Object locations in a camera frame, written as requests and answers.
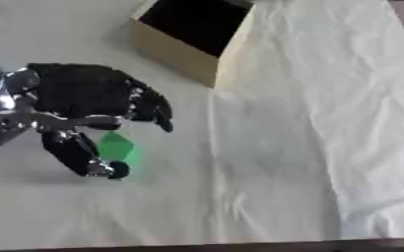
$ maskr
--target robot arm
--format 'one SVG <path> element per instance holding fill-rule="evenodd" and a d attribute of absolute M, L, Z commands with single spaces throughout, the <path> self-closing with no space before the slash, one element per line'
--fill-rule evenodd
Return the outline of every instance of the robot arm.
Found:
<path fill-rule="evenodd" d="M 103 160 L 78 127 L 115 130 L 122 119 L 172 131 L 168 101 L 125 73 L 100 65 L 29 64 L 0 71 L 0 132 L 34 127 L 44 148 L 81 176 L 128 175 L 120 161 Z"/>

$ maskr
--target wooden box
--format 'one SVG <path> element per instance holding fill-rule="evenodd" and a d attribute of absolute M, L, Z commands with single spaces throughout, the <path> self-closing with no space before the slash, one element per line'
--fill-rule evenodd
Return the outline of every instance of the wooden box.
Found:
<path fill-rule="evenodd" d="M 233 0 L 147 0 L 132 17 L 131 37 L 143 54 L 214 88 L 252 7 Z"/>

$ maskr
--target white sheet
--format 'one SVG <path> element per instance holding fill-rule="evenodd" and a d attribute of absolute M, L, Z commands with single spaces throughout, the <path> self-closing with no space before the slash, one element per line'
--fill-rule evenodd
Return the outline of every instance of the white sheet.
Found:
<path fill-rule="evenodd" d="M 0 150 L 0 249 L 404 237 L 404 29 L 380 0 L 259 1 L 212 91 L 138 56 L 140 0 L 0 0 L 0 66 L 109 65 L 171 101 L 125 125 L 146 161 L 74 177 L 28 132 Z"/>

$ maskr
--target cardboard box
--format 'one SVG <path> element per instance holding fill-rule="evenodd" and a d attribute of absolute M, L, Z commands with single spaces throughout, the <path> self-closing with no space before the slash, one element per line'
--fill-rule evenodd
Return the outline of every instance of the cardboard box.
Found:
<path fill-rule="evenodd" d="M 237 0 L 147 0 L 132 17 L 131 36 L 142 53 L 214 88 L 252 7 Z"/>

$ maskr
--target black robotic finger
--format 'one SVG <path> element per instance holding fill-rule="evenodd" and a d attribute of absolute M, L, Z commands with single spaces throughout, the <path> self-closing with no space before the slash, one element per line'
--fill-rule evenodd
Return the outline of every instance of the black robotic finger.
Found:
<path fill-rule="evenodd" d="M 58 137 L 56 132 L 41 133 L 42 145 L 73 172 L 87 176 L 89 162 L 98 154 L 95 144 L 82 133 L 64 141 L 59 141 Z M 81 138 L 85 145 L 81 145 L 77 138 Z"/>
<path fill-rule="evenodd" d="M 121 179 L 130 175 L 130 166 L 123 161 L 111 161 L 110 166 L 114 172 L 108 179 Z"/>
<path fill-rule="evenodd" d="M 114 124 L 88 124 L 87 127 L 95 129 L 95 130 L 106 130 L 106 131 L 114 131 L 117 130 L 121 127 L 120 123 L 114 123 Z"/>

